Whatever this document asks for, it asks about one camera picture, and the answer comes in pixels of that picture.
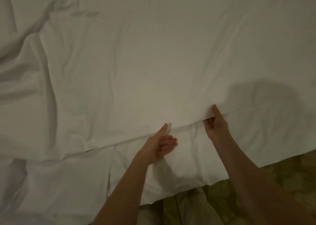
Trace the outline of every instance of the bed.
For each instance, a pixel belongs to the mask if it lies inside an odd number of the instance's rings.
[[[214,103],[260,167],[314,150],[315,1],[1,0],[2,219],[90,223],[166,122],[142,204],[227,179]]]

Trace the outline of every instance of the white bedding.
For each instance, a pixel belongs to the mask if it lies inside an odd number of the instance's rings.
[[[316,0],[59,0],[42,16],[51,1],[11,0],[0,26],[26,37],[0,83],[32,91],[0,94],[0,154],[27,159],[14,210],[91,220],[165,122],[179,146],[142,204],[227,178],[195,123],[213,103],[258,166],[316,148]]]

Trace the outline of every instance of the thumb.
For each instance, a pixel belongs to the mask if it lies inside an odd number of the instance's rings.
[[[213,110],[213,113],[215,115],[215,117],[218,117],[218,118],[223,118],[223,115],[221,114],[221,112],[219,111],[218,107],[216,106],[216,104],[214,104],[212,106],[212,110]]]
[[[157,133],[154,134],[154,137],[160,138],[161,136],[163,136],[163,135],[165,134],[165,132],[167,131],[167,129],[168,129],[168,124],[165,123],[165,124],[161,127],[161,129],[160,129]]]

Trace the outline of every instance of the hand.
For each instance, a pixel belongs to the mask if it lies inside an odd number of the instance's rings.
[[[212,142],[217,142],[221,137],[230,135],[228,124],[223,115],[214,104],[212,106],[215,117],[204,120],[205,131]]]
[[[173,138],[171,135],[164,136],[167,129],[168,124],[165,123],[157,133],[147,139],[145,145],[138,152],[137,155],[147,161],[148,165],[170,153],[178,145],[176,138]]]

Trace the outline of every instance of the forearm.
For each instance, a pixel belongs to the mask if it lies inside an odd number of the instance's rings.
[[[267,178],[229,134],[223,135],[214,146],[255,224],[315,224],[305,208]]]
[[[135,224],[148,162],[136,155],[92,225]]]

